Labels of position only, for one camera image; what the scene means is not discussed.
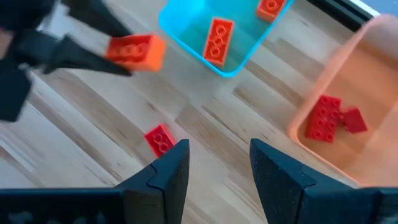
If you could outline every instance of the wooden table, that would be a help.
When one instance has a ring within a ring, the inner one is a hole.
[[[234,79],[222,79],[157,23],[161,0],[114,0],[132,30],[169,40],[162,71],[132,78],[58,70],[33,75],[20,121],[0,124],[1,188],[114,186],[155,159],[143,135],[165,123],[188,138],[184,223],[266,223],[252,179],[249,141],[259,138],[343,182],[285,134],[331,54],[352,33],[297,0]],[[104,51],[107,38],[81,24],[73,36]]]

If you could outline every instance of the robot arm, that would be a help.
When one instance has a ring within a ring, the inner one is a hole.
[[[81,47],[64,27],[54,26],[55,20],[71,17],[111,37],[132,35],[102,0],[0,0],[0,121],[18,119],[31,88],[31,68],[44,74],[77,68],[132,75],[130,69]]]
[[[353,189],[252,139],[250,161],[269,224],[398,223],[398,188]]]
[[[180,224],[189,160],[184,139],[115,187],[0,190],[0,223]]]

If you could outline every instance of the black plastic part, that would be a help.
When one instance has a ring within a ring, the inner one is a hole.
[[[132,75],[129,70],[122,66],[80,47],[68,36],[65,36],[53,51],[50,60],[44,68],[44,73],[51,73],[57,68],[77,68],[123,76]]]
[[[149,181],[151,187],[164,193],[166,223],[180,223],[182,219],[189,178],[189,140],[181,140],[173,150],[164,154],[162,159],[152,163],[158,174]]]
[[[0,28],[18,33],[37,27],[54,0],[0,0]]]
[[[258,139],[251,140],[250,161],[268,223],[294,224],[303,188],[316,182],[301,173],[299,161]]]
[[[62,0],[70,8],[69,15],[111,37],[131,35],[101,0]]]
[[[15,60],[30,66],[44,65],[48,74],[58,68],[77,68],[131,76],[124,67],[80,47],[68,36],[60,42],[36,30],[25,30],[18,41]]]
[[[307,0],[352,31],[357,31],[372,15],[348,0]]]
[[[398,223],[398,189],[352,189],[258,139],[250,160],[269,224]]]
[[[188,170],[182,140],[113,189],[0,190],[0,223],[178,224]]]
[[[18,64],[0,60],[0,120],[17,121],[32,82]]]
[[[34,29],[26,29],[21,32],[14,60],[20,63],[28,63],[31,67],[46,64],[50,61],[58,40]]]

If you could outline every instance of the lego stud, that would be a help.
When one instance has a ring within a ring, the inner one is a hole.
[[[325,136],[325,138],[326,138],[326,140],[327,141],[333,141],[333,138],[334,138],[334,136],[333,136],[333,134],[332,133],[328,133],[326,136]]]
[[[210,49],[210,55],[213,57],[219,57],[221,55],[221,50],[218,47],[214,46]]]
[[[320,132],[320,131],[315,131],[314,134],[313,134],[313,136],[314,136],[315,138],[317,138],[317,139],[320,139],[320,138],[322,137],[322,132]]]
[[[213,43],[217,47],[221,47],[224,44],[224,40],[223,40],[223,38],[220,35],[217,35],[217,36],[214,37]]]
[[[139,45],[135,45],[131,52],[131,55],[133,57],[143,56],[145,54],[145,52],[147,51],[147,48],[148,48],[148,44],[146,44],[146,43],[141,43]]]
[[[274,11],[274,10],[278,9],[278,4],[276,3],[275,0],[268,0],[267,1],[267,8],[270,11]]]
[[[134,48],[135,48],[134,44],[130,44],[130,45],[127,45],[125,47],[122,47],[119,50],[119,55],[123,56],[123,57],[128,57],[128,56],[130,56],[132,54]]]
[[[218,25],[218,26],[216,26],[216,34],[217,34],[219,37],[224,36],[224,35],[226,34],[226,28],[225,28],[225,26],[223,26],[223,25]]]
[[[340,105],[341,105],[341,100],[340,100],[340,99],[335,99],[335,100],[333,101],[333,105],[335,105],[335,106],[340,106]]]
[[[329,99],[325,96],[321,96],[320,102],[325,105],[329,103]]]
[[[321,108],[318,113],[319,113],[319,115],[324,116],[328,113],[328,110],[326,110],[326,108]]]
[[[322,127],[324,125],[325,125],[325,121],[324,120],[320,119],[320,120],[317,121],[317,126],[318,127]]]
[[[339,118],[340,117],[340,112],[339,111],[333,111],[333,112],[331,112],[331,116],[333,118]]]
[[[330,121],[330,122],[328,123],[328,128],[329,128],[330,130],[334,130],[336,127],[337,127],[337,124],[336,124],[335,122]]]

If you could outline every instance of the orange lego brick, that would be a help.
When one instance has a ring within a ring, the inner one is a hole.
[[[154,34],[114,37],[105,58],[129,70],[158,72],[166,52],[165,41]]]
[[[283,9],[286,0],[260,0],[256,15],[267,22],[272,22]]]
[[[203,58],[214,65],[223,66],[231,42],[234,22],[213,18],[203,51]]]

